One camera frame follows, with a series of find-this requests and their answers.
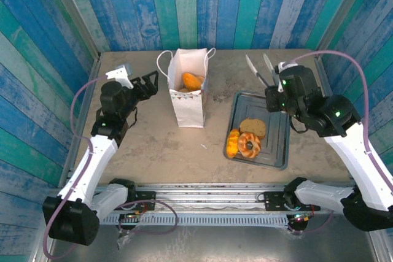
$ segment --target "table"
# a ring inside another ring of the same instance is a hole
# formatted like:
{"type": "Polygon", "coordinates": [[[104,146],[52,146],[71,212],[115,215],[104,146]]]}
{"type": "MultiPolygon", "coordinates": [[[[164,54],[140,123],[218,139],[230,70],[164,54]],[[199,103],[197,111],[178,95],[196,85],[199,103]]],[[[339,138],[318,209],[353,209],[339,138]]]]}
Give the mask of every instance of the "table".
{"type": "MultiPolygon", "coordinates": [[[[100,183],[115,177],[136,183],[287,183],[302,176],[313,181],[347,182],[348,172],[333,149],[313,131],[297,134],[290,131],[289,164],[283,171],[227,160],[223,150],[234,94],[239,90],[263,93],[263,86],[248,68],[247,53],[261,74],[271,82],[263,61],[289,61],[307,50],[218,50],[209,60],[209,96],[203,129],[178,128],[169,97],[166,78],[160,75],[156,96],[138,104],[138,122],[126,134],[119,150],[107,165],[100,183]]],[[[160,52],[106,52],[101,55],[99,76],[117,65],[129,62],[132,77],[157,69],[160,52]]],[[[169,64],[169,55],[162,65],[169,64]]],[[[312,57],[302,61],[310,67],[321,85],[312,57]]],[[[95,86],[84,135],[90,137],[104,82],[95,86]]],[[[87,145],[80,145],[78,163],[87,145]]]]}

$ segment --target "purple cable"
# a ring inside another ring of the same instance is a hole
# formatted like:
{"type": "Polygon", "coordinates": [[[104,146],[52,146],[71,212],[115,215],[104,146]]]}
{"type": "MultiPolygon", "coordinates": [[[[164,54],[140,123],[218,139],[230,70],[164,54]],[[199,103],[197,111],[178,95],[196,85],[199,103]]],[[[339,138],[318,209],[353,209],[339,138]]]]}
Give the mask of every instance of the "purple cable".
{"type": "Polygon", "coordinates": [[[315,52],[309,52],[304,55],[300,55],[300,56],[294,58],[293,60],[284,63],[282,66],[285,67],[289,63],[294,63],[294,62],[296,62],[302,58],[305,58],[307,56],[323,55],[325,53],[330,54],[330,55],[339,55],[339,56],[342,56],[343,58],[346,58],[347,60],[350,60],[356,66],[357,70],[359,71],[360,77],[362,78],[363,89],[364,89],[364,127],[363,127],[364,147],[365,147],[366,153],[367,153],[368,157],[370,158],[371,162],[373,163],[375,169],[378,171],[378,173],[380,174],[382,179],[385,181],[386,185],[393,192],[393,184],[391,184],[388,177],[385,175],[385,173],[382,171],[381,167],[376,162],[374,155],[372,154],[372,151],[370,149],[370,145],[368,144],[368,89],[367,89],[366,77],[364,76],[363,69],[359,65],[359,63],[353,57],[351,57],[343,52],[338,52],[336,50],[316,50],[315,52]]]}
{"type": "MultiPolygon", "coordinates": [[[[162,232],[145,231],[145,230],[135,230],[135,231],[132,230],[131,233],[144,233],[144,234],[151,234],[153,236],[161,236],[162,234],[171,233],[171,232],[173,232],[177,228],[177,223],[179,222],[179,217],[177,216],[177,213],[175,212],[175,210],[170,205],[168,205],[165,202],[161,202],[161,201],[158,201],[156,199],[140,199],[138,201],[126,202],[125,204],[122,204],[122,205],[118,206],[117,208],[121,208],[121,207],[124,207],[124,206],[130,206],[130,205],[133,205],[133,204],[141,204],[141,203],[145,203],[145,202],[151,202],[151,203],[156,202],[157,204],[161,204],[161,205],[167,207],[169,210],[171,210],[173,215],[174,215],[174,217],[175,217],[174,225],[172,226],[171,229],[169,229],[167,231],[162,231],[162,232]]],[[[128,219],[128,218],[121,219],[121,221],[119,223],[119,229],[120,230],[122,230],[122,228],[120,227],[122,225],[122,222],[124,220],[126,220],[126,219],[128,219]]]]}
{"type": "Polygon", "coordinates": [[[333,214],[334,214],[334,212],[331,211],[329,217],[327,217],[326,221],[320,227],[317,227],[317,228],[314,228],[314,229],[311,229],[311,230],[306,230],[306,231],[303,231],[303,230],[297,231],[297,230],[294,230],[292,227],[290,227],[289,224],[288,224],[288,229],[291,230],[292,233],[296,233],[296,234],[315,233],[316,231],[320,231],[320,230],[322,230],[323,228],[326,227],[326,225],[333,219],[333,214]]]}
{"type": "Polygon", "coordinates": [[[78,134],[76,134],[75,131],[75,127],[74,127],[74,118],[73,118],[73,114],[74,114],[74,108],[75,108],[75,103],[77,101],[78,96],[84,91],[84,89],[86,89],[89,85],[100,81],[100,80],[104,80],[107,79],[106,76],[102,76],[102,77],[98,77],[96,79],[93,79],[89,82],[87,82],[84,86],[82,86],[82,88],[75,94],[74,99],[72,100],[72,104],[71,104],[71,111],[70,111],[70,122],[71,122],[71,130],[72,133],[74,133],[74,135],[79,138],[79,139],[85,139],[88,142],[88,149],[89,149],[89,153],[88,153],[88,157],[87,157],[87,161],[85,166],[83,167],[83,169],[81,170],[80,174],[78,175],[78,177],[75,179],[74,184],[71,186],[71,188],[69,189],[69,191],[66,193],[66,196],[63,198],[63,200],[60,202],[60,205],[56,208],[56,210],[54,211],[54,213],[52,214],[52,216],[50,217],[47,227],[45,229],[44,232],[44,240],[42,242],[42,247],[44,249],[44,254],[47,258],[55,260],[55,259],[60,259],[60,258],[64,258],[65,256],[67,256],[68,254],[70,254],[77,246],[77,244],[73,244],[68,250],[67,252],[65,252],[64,254],[62,254],[61,256],[52,256],[49,251],[48,251],[48,247],[47,247],[47,243],[48,243],[48,236],[49,236],[49,230],[53,225],[53,222],[55,221],[57,215],[59,214],[60,210],[64,207],[64,205],[66,204],[66,201],[69,199],[71,193],[74,191],[75,187],[77,186],[79,180],[82,178],[82,176],[85,174],[85,171],[88,168],[88,165],[90,164],[91,158],[93,156],[93,144],[91,142],[91,140],[85,136],[80,136],[78,134]]]}

